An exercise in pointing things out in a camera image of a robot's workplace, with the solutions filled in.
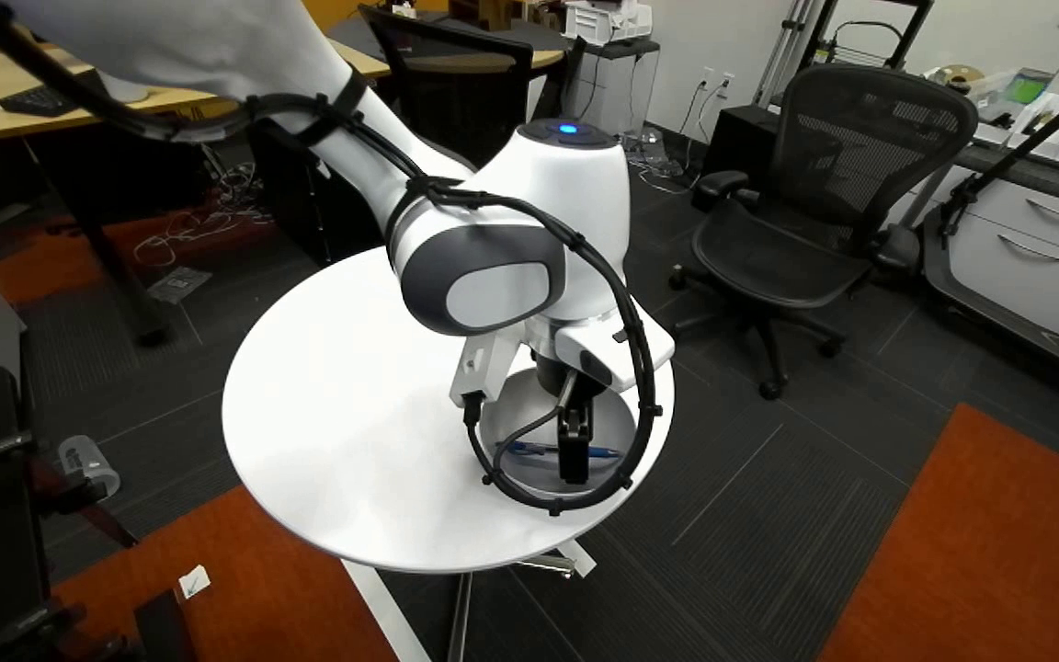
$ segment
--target office chair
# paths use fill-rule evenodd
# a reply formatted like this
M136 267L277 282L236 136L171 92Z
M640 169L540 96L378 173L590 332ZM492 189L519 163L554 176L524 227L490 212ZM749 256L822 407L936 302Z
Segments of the office chair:
M374 8L361 15L388 66L383 96L423 139L481 165L524 122L529 46Z
M875 266L905 266L890 256L912 231L882 227L885 211L950 169L974 122L962 96L902 70L833 63L796 74L765 189L747 189L742 173L709 173L700 184L695 206L709 211L692 236L700 267L675 266L668 287L729 294L765 347L761 394L779 397L785 372L773 324L818 335L818 355L833 358L844 339L805 312L858 291Z

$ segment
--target chair backrest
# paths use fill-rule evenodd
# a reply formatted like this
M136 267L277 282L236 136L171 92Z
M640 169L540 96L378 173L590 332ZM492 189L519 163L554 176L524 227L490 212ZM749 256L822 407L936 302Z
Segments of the chair backrest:
M843 226L849 250L875 250L890 206L951 165L978 125L974 107L882 66L814 66L785 86L765 195Z
M524 122L534 48L467 27L361 8L388 66L396 114L427 139L490 163Z

